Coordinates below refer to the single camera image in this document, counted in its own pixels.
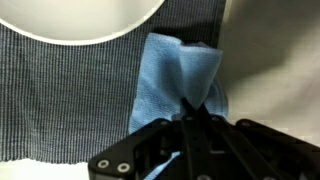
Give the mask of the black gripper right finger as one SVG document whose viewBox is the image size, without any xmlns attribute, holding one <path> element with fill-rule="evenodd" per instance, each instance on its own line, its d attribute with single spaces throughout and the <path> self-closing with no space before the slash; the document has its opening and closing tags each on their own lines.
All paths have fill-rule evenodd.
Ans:
<svg viewBox="0 0 320 180">
<path fill-rule="evenodd" d="M 249 119 L 231 125 L 197 111 L 208 138 L 209 152 L 225 157 L 231 175 L 240 180 L 320 180 L 320 148 Z"/>
</svg>

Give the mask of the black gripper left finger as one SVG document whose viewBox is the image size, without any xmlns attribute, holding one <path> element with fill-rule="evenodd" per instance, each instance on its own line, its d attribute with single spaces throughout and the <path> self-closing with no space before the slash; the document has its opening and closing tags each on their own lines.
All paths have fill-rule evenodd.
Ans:
<svg viewBox="0 0 320 180">
<path fill-rule="evenodd" d="M 202 130 L 207 110 L 181 102 L 178 119 L 158 118 L 92 157 L 89 180 L 145 180 L 160 166 L 155 180 L 197 180 L 207 149 Z"/>
</svg>

